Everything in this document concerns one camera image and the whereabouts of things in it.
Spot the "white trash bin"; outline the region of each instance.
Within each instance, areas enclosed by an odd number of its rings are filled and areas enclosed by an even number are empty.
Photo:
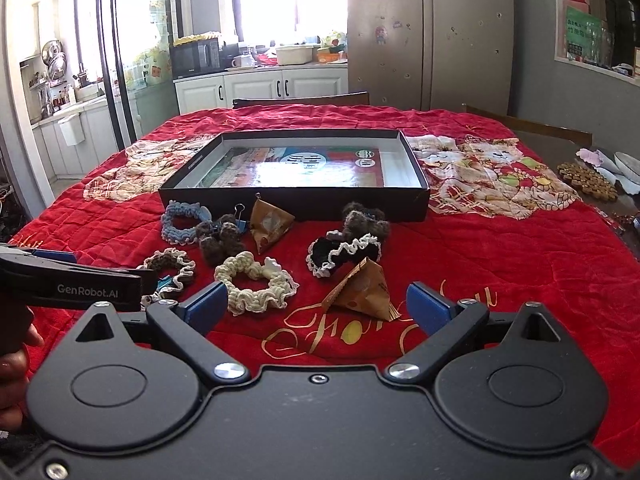
[[[84,140],[84,131],[80,122],[80,114],[72,114],[58,121],[62,136],[67,146],[75,146]]]

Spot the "chair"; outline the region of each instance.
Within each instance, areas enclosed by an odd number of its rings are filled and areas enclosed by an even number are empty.
[[[578,144],[583,148],[590,148],[593,144],[593,135],[580,130],[571,130],[569,128],[559,128],[558,126],[549,126],[548,124],[535,123],[526,121],[517,117],[503,116],[473,108],[472,106],[463,104],[463,112],[493,119],[504,124],[508,129],[518,132],[529,132],[547,137],[555,137],[556,139],[565,139]]]
[[[271,105],[369,105],[369,93],[358,92],[356,94],[331,95],[327,97],[304,97],[300,99],[234,99],[234,110],[238,110],[238,108],[245,108],[247,106]]]

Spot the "kitchen floor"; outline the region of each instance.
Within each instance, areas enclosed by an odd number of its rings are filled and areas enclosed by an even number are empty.
[[[51,190],[53,191],[53,196],[55,198],[58,198],[64,190],[73,186],[73,184],[77,184],[78,182],[80,181],[72,178],[60,178],[57,181],[52,182]]]

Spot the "brown paper packet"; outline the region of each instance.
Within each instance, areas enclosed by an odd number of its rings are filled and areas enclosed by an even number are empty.
[[[258,254],[262,254],[284,236],[296,218],[292,214],[261,200],[260,193],[257,193],[256,197],[249,227]]]
[[[325,312],[336,305],[385,321],[400,317],[389,299],[382,267],[368,258],[357,264],[322,300],[321,305]]]

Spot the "brown coaster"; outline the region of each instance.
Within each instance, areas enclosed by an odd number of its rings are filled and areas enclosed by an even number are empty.
[[[558,166],[558,173],[569,186],[581,190],[584,194],[604,201],[614,202],[618,199],[616,188],[596,171],[566,162]]]

